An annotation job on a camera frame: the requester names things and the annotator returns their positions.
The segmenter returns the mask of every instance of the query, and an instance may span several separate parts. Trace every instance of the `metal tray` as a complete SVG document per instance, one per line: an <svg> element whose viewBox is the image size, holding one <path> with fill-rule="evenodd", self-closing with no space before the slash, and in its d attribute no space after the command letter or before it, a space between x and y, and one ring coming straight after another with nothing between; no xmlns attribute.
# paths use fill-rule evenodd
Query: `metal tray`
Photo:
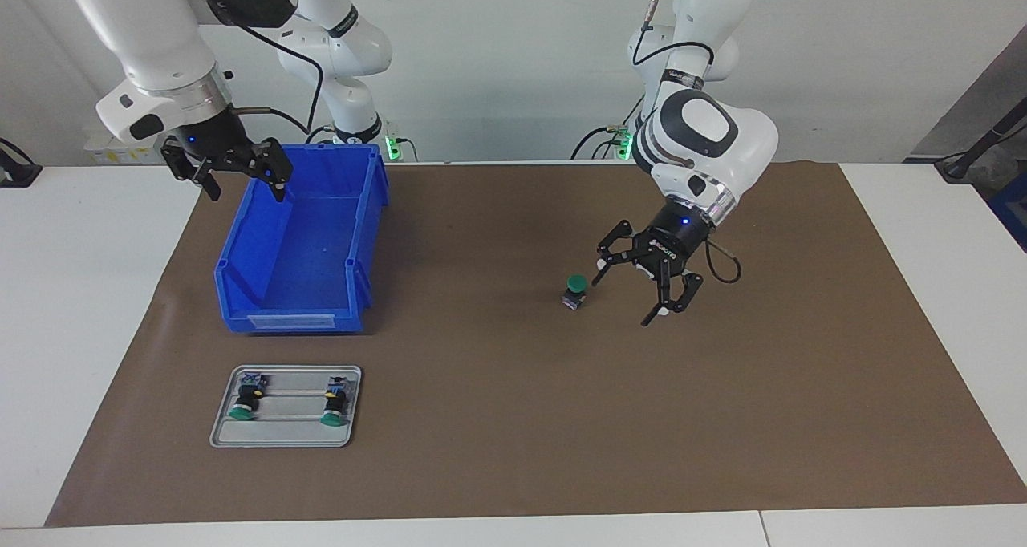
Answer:
<svg viewBox="0 0 1027 547"><path fill-rule="evenodd" d="M261 373L267 388L253 421L228 416L238 396L243 373ZM364 373L358 366L242 365L235 367L211 431L211 445L218 448L341 447L349 442L356 415ZM325 389L333 377L353 385L342 427L320 424Z"/></svg>

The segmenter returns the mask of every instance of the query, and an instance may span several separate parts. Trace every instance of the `brown paper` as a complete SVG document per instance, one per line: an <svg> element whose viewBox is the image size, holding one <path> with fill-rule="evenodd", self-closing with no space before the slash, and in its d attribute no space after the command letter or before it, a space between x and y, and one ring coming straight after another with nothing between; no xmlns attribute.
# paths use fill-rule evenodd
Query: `brown paper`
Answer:
<svg viewBox="0 0 1027 547"><path fill-rule="evenodd" d="M715 236L740 283L649 328L630 266L560 302L661 206L641 171L389 175L366 336L230 334L212 272L243 183L197 204L48 525L1027 502L836 166L771 167ZM362 366L351 443L212 448L243 363Z"/></svg>

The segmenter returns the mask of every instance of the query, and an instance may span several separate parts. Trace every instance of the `green button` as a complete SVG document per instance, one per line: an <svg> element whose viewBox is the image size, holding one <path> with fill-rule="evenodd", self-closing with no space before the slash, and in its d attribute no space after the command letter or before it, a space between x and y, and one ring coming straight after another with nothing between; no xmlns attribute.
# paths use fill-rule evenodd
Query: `green button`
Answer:
<svg viewBox="0 0 1027 547"><path fill-rule="evenodd" d="M236 421L253 421L254 414L250 413L245 408L233 408L228 412L228 416Z"/></svg>
<svg viewBox="0 0 1027 547"><path fill-rule="evenodd" d="M581 295L588 288L588 279L581 275L574 275L567 279L567 287L575 295Z"/></svg>
<svg viewBox="0 0 1027 547"><path fill-rule="evenodd" d="M321 415L321 425L342 427L342 418L334 413L325 413L325 415Z"/></svg>

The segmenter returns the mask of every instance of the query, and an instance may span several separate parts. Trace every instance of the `blue bin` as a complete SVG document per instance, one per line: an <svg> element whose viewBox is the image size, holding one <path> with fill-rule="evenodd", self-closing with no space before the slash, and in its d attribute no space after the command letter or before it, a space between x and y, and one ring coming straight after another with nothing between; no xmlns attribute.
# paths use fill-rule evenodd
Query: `blue bin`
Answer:
<svg viewBox="0 0 1027 547"><path fill-rule="evenodd" d="M252 181L215 271L234 333L358 333L388 178L378 146L284 146L293 179L278 203Z"/></svg>
<svg viewBox="0 0 1027 547"><path fill-rule="evenodd" d="M1027 251L1027 174L1010 182L1002 192L988 200L988 206Z"/></svg>

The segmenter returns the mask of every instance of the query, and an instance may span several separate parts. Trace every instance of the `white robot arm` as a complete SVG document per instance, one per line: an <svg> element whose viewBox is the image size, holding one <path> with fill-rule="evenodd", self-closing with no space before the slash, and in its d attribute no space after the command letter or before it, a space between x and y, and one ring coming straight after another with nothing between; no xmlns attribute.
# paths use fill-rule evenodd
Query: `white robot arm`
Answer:
<svg viewBox="0 0 1027 547"><path fill-rule="evenodd" d="M281 45L312 57L325 72L322 96L332 113L336 141L366 145L382 133L382 119L371 90L355 76L385 72L392 62L392 45L371 22L360 16L350 0L300 0L297 16L307 24L282 34ZM286 51L278 61L287 71L315 86L315 72Z"/></svg>
<svg viewBox="0 0 1027 547"><path fill-rule="evenodd" d="M642 232L635 233L624 221L602 239L600 273L593 281L599 284L621 263L656 281L657 303L643 325L688 307L702 277L689 272L686 263L709 243L777 150L777 129L769 117L719 104L702 91L708 80L726 78L737 64L737 45L730 36L752 0L675 0L673 36L668 29L649 28L657 1L632 42L633 64L646 82L647 108L637 122L632 156L656 182L664 204ZM649 38L671 38L671 43ZM658 58L661 54L665 61ZM632 247L612 251L620 239L631 240ZM676 300L671 281L679 276L685 290Z"/></svg>
<svg viewBox="0 0 1027 547"><path fill-rule="evenodd" d="M310 51L321 66L325 96L342 133L349 131L360 142L378 133L370 91L349 76L384 71L391 47L377 28L360 21L349 0L76 1L126 76L97 105L105 125L126 144L167 131L161 153L173 174L202 186L214 200L220 188L213 170L257 178L282 200L293 166L274 139L254 144L246 136L239 113L272 112L233 108L225 76L199 36L199 24L221 22L250 32L279 28L297 12L298 3L301 16L318 24L316 32L291 32L282 46ZM282 64L312 83L318 80L304 61L288 56Z"/></svg>

